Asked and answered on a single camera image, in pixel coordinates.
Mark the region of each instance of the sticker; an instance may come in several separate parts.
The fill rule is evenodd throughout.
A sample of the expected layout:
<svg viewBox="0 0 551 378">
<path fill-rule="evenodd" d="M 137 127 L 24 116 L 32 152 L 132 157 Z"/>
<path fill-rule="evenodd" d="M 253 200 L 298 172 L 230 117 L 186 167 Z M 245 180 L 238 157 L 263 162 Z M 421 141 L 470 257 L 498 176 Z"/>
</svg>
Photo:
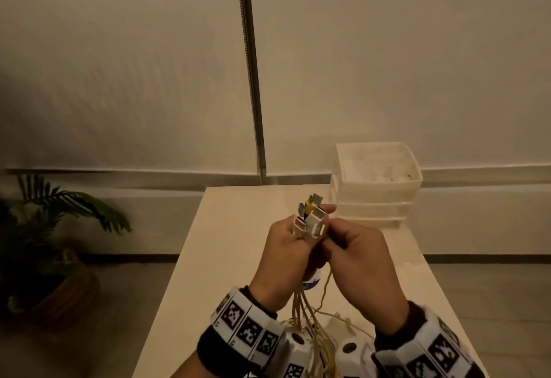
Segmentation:
<svg viewBox="0 0 551 378">
<path fill-rule="evenodd" d="M 316 270 L 308 281 L 302 283 L 302 289 L 306 291 L 307 289 L 313 289 L 321 279 L 321 271 Z"/>
</svg>

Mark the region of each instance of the right hand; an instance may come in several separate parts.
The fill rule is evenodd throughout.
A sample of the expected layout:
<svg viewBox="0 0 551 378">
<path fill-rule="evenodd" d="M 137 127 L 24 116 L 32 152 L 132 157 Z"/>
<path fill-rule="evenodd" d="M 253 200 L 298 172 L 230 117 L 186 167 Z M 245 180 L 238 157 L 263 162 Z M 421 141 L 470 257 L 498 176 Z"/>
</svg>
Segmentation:
<svg viewBox="0 0 551 378">
<path fill-rule="evenodd" d="M 327 236 L 320 246 L 343 296 L 378 331 L 396 333 L 410 307 L 382 232 L 334 218 Z"/>
</svg>

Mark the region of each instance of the wristband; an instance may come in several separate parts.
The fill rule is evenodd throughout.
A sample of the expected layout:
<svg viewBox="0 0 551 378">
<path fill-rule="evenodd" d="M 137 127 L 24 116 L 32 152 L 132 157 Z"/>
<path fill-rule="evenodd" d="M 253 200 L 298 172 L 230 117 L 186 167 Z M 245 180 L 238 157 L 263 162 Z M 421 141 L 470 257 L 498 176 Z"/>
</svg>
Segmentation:
<svg viewBox="0 0 551 378">
<path fill-rule="evenodd" d="M 457 335 L 429 308 L 425 322 L 409 342 L 375 353 L 390 377 L 465 378 L 473 361 Z"/>
<path fill-rule="evenodd" d="M 203 366 L 219 377 L 259 374 L 284 333 L 284 326 L 251 296 L 248 288 L 232 288 L 210 317 L 197 354 Z"/>
</svg>

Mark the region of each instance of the palm leaf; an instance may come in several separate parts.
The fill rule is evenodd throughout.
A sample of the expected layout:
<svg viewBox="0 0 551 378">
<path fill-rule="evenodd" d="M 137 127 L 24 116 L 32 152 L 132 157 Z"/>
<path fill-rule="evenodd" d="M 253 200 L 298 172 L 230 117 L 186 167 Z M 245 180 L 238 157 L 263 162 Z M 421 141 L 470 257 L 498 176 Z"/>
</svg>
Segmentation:
<svg viewBox="0 0 551 378">
<path fill-rule="evenodd" d="M 60 190 L 59 187 L 50 190 L 50 183 L 45 183 L 39 175 L 27 175 L 25 180 L 18 175 L 18 183 L 25 204 L 37 204 L 59 214 L 95 218 L 104 230 L 114 230 L 119 235 L 124 230 L 132 231 L 124 214 L 89 194 Z"/>
</svg>

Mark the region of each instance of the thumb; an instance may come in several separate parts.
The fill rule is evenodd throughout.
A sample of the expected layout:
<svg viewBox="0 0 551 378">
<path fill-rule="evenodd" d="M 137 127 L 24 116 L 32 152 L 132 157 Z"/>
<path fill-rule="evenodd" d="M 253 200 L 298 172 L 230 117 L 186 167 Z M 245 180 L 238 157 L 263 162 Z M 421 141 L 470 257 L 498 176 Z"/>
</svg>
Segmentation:
<svg viewBox="0 0 551 378">
<path fill-rule="evenodd" d="M 344 257 L 345 251 L 328 237 L 321 241 L 320 247 L 323 252 L 323 256 L 330 264 Z"/>
</svg>

